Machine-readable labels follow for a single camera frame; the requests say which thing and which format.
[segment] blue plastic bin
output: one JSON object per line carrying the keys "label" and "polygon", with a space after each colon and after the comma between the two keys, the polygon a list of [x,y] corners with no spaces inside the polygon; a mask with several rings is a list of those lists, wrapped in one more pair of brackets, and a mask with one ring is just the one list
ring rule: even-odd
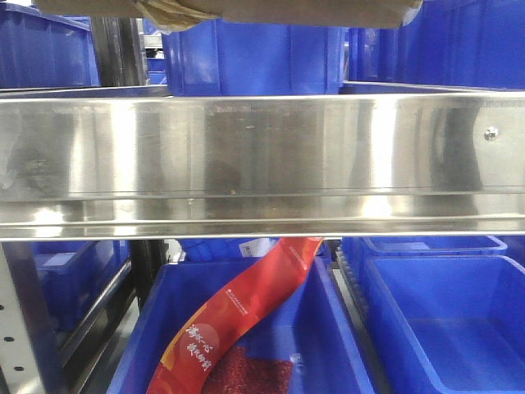
{"label": "blue plastic bin", "polygon": [[166,72],[166,60],[156,57],[148,57],[148,70]]}
{"label": "blue plastic bin", "polygon": [[525,2],[427,0],[397,30],[351,29],[353,80],[525,88]]}
{"label": "blue plastic bin", "polygon": [[[178,241],[186,254],[186,261],[202,262],[262,257],[278,240],[278,238],[193,238]],[[326,264],[331,263],[330,248],[324,242],[317,256]]]}
{"label": "blue plastic bin", "polygon": [[525,266],[525,236],[498,236],[507,245],[506,256]]}
{"label": "blue plastic bin", "polygon": [[505,254],[507,245],[494,236],[374,236],[345,237],[342,250],[358,282],[366,287],[366,259],[387,256]]}
{"label": "blue plastic bin", "polygon": [[83,23],[0,2],[0,37],[0,88],[98,83],[89,27]]}
{"label": "blue plastic bin", "polygon": [[151,85],[167,84],[166,72],[164,71],[150,71],[148,75]]}
{"label": "blue plastic bin", "polygon": [[35,242],[31,245],[49,314],[58,331],[75,329],[122,266],[121,256],[125,252],[121,252],[119,242]]}
{"label": "blue plastic bin", "polygon": [[99,86],[100,79],[98,76],[98,66],[97,66],[97,58],[95,55],[95,48],[93,44],[93,35],[91,34],[91,19],[89,16],[81,16],[81,15],[68,15],[68,16],[65,16],[65,18],[69,19],[70,21],[83,23],[84,25],[87,25],[89,27],[89,33],[88,33],[89,74],[91,75],[91,85]]}
{"label": "blue plastic bin", "polygon": [[[163,351],[180,327],[248,266],[224,262],[162,267],[108,393],[146,392]],[[290,394],[374,393],[321,260],[314,263],[305,285],[238,344],[247,348],[249,357],[301,359],[293,368]]]}
{"label": "blue plastic bin", "polygon": [[371,259],[368,328],[397,394],[524,394],[525,269],[502,256]]}
{"label": "blue plastic bin", "polygon": [[206,21],[162,36],[177,96],[337,94],[345,29]]}

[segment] red snack bag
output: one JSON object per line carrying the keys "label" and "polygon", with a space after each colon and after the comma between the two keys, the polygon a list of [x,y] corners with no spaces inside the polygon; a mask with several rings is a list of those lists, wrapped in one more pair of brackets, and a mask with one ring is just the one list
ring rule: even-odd
{"label": "red snack bag", "polygon": [[199,394],[217,361],[304,282],[322,238],[282,238],[227,283],[166,348],[148,394]]}

